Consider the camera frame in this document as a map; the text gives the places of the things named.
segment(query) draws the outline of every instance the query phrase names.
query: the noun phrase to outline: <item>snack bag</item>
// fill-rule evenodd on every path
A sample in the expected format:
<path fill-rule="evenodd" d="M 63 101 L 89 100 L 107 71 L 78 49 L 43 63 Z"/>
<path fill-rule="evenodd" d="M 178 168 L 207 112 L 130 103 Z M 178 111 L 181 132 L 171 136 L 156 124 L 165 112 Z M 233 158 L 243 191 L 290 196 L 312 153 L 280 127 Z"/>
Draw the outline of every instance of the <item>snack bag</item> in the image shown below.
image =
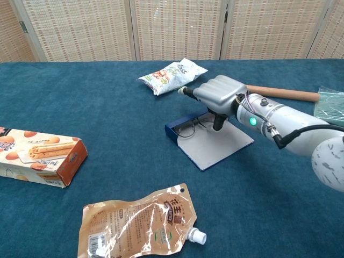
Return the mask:
<path fill-rule="evenodd" d="M 179 252 L 185 240 L 204 244 L 193 227 L 197 216 L 185 184 L 124 202 L 109 200 L 84 207 L 78 258 L 134 258 Z"/>
<path fill-rule="evenodd" d="M 139 80 L 150 87 L 154 95 L 161 95 L 194 81 L 207 71 L 184 58 L 180 62 L 171 63 L 162 70 L 140 77 Z"/>

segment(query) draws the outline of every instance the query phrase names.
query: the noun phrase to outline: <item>blue tablecloth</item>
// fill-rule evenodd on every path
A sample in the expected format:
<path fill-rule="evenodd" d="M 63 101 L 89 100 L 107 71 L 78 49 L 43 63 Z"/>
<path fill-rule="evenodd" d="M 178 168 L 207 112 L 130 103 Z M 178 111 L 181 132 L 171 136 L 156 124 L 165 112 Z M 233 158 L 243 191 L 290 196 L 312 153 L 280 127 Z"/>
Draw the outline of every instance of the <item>blue tablecloth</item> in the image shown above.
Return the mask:
<path fill-rule="evenodd" d="M 0 125 L 80 137 L 89 156 L 71 185 L 0 178 L 0 257 L 76 257 L 82 209 L 136 200 L 186 183 L 204 246 L 171 257 L 343 257 L 344 193 L 323 185 L 309 157 L 234 125 L 255 143 L 201 172 L 164 125 L 201 108 L 175 91 L 153 96 L 137 80 L 169 61 L 0 64 Z M 344 91 L 344 60 L 196 61 L 247 84 Z M 312 114 L 314 104 L 279 99 Z"/>

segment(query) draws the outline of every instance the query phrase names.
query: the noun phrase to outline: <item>egg roll box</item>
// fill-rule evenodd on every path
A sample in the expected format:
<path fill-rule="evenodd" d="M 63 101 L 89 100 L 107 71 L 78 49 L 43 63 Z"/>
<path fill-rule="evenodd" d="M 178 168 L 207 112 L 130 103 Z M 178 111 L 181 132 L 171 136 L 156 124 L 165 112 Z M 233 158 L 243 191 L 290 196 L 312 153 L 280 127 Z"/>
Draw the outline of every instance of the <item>egg roll box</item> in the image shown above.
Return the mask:
<path fill-rule="evenodd" d="M 87 156 L 80 138 L 0 127 L 0 177 L 65 188 Z"/>

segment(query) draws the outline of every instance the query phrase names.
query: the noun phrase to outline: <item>wooden stick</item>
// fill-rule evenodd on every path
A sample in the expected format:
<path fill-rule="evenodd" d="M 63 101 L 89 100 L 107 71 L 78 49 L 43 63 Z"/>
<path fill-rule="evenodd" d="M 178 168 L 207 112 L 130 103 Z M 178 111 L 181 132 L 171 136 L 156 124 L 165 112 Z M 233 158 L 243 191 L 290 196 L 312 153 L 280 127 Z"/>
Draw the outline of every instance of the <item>wooden stick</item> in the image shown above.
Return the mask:
<path fill-rule="evenodd" d="M 309 102 L 318 102 L 320 100 L 320 95 L 316 92 L 285 90 L 254 85 L 246 85 L 246 87 L 250 92 L 260 94 L 264 97 L 287 98 Z"/>

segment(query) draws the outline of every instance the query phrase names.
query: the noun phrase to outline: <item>robotic hand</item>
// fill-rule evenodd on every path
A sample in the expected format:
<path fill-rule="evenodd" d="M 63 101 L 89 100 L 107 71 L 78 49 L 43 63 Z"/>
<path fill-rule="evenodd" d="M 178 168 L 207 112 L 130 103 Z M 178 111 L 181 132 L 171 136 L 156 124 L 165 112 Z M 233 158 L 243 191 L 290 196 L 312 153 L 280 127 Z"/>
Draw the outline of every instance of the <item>robotic hand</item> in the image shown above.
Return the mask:
<path fill-rule="evenodd" d="M 205 104 L 215 114 L 213 129 L 221 130 L 231 116 L 297 155 L 311 156 L 312 167 L 327 186 L 344 192 L 344 128 L 292 109 L 219 75 L 199 88 L 178 91 Z"/>

